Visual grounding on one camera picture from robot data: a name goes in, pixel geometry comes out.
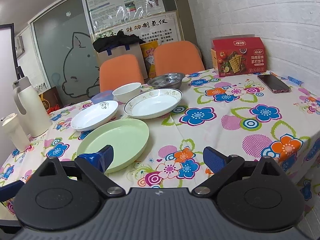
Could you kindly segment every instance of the white bowl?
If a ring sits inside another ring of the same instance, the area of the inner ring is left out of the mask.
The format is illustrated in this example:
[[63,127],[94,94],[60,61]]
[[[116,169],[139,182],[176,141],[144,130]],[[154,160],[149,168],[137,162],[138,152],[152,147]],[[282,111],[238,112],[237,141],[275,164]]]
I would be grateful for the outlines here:
[[172,111],[180,102],[182,92],[173,88],[155,89],[132,98],[124,106],[127,115],[151,119]]
[[71,120],[71,127],[77,131],[94,130],[107,123],[117,112],[117,101],[103,101],[89,106]]
[[141,83],[135,82],[126,84],[114,90],[112,94],[121,102],[127,103],[140,93]]

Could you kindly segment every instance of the floral tablecloth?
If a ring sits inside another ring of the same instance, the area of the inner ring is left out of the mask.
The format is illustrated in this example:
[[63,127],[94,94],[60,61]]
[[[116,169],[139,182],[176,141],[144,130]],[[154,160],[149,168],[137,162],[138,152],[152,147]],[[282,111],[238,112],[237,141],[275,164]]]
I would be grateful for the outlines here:
[[[187,75],[180,104],[169,114],[145,120],[150,136],[141,157],[108,176],[126,191],[130,187],[193,189],[213,175],[202,158],[206,146],[250,161],[270,155],[297,184],[309,212],[320,192],[320,98],[297,79],[278,78],[292,92],[273,94],[257,74],[220,78],[211,69]],[[0,170],[0,186],[17,179],[25,182],[48,156],[74,160],[90,132],[73,130],[70,121],[91,104],[51,113],[49,130],[33,138],[25,152],[14,150],[8,157]],[[123,109],[120,104],[113,120],[126,117]],[[10,201],[5,205],[13,212]]]

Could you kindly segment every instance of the frosted glass panel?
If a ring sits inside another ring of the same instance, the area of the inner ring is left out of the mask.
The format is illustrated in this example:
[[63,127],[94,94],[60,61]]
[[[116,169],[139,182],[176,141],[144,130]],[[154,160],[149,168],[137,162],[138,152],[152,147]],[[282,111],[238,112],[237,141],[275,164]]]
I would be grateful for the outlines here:
[[88,100],[100,92],[99,65],[81,0],[67,0],[34,22],[50,85],[63,104]]

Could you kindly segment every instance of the chair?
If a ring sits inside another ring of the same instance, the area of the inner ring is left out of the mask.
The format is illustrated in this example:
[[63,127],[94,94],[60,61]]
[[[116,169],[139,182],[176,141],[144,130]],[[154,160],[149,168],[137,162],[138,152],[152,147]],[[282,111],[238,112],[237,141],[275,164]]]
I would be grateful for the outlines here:
[[196,46],[190,41],[162,44],[154,52],[157,76],[181,72],[191,74],[204,70]]
[[100,92],[115,90],[125,84],[144,79],[135,55],[126,54],[105,61],[100,67]]

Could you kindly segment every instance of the gray ribbed panel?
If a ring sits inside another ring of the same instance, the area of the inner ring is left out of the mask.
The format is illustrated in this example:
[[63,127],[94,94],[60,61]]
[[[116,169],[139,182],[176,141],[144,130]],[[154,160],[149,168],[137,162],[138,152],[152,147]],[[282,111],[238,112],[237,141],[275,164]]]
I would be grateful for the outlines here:
[[280,233],[246,231],[223,218],[209,199],[188,189],[133,188],[110,199],[87,224],[69,231],[25,229],[14,240],[288,240],[307,239],[296,228]]

